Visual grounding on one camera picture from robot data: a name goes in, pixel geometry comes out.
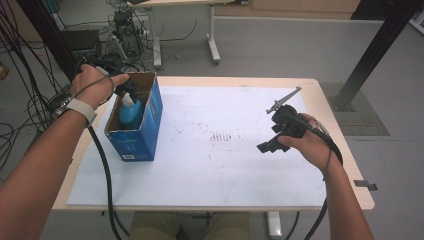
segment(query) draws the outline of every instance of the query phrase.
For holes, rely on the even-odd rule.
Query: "black tape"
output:
[[[355,186],[357,187],[366,187],[369,191],[377,191],[378,187],[375,183],[370,184],[367,180],[353,180]]]

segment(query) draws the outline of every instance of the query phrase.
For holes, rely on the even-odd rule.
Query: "person's left hand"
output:
[[[105,101],[114,91],[114,88],[123,84],[128,80],[128,74],[121,74],[114,77],[105,77],[94,67],[83,64],[81,66],[81,73],[75,76],[72,81],[71,94],[75,98],[89,104],[93,109]]]

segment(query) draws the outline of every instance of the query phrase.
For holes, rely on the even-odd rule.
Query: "white bottle cap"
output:
[[[135,103],[131,99],[130,94],[129,93],[125,93],[124,97],[122,97],[122,105],[124,105],[125,107],[131,107],[134,104]]]

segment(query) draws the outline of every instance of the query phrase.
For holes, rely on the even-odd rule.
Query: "white paper sheet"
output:
[[[105,137],[114,99],[96,130],[108,157],[115,205],[255,209],[322,205],[322,175],[297,150],[262,154],[256,147],[275,136],[272,114],[265,110],[294,89],[160,90],[164,108],[154,161],[123,162]],[[299,93],[286,104],[306,112]],[[93,143],[67,203],[107,204],[105,174]]]

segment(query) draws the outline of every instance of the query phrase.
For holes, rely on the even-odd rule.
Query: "bottle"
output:
[[[126,93],[122,97],[119,120],[124,125],[125,130],[136,130],[140,128],[141,120],[143,119],[143,108],[140,100],[135,99],[135,101],[133,101],[129,93]]]

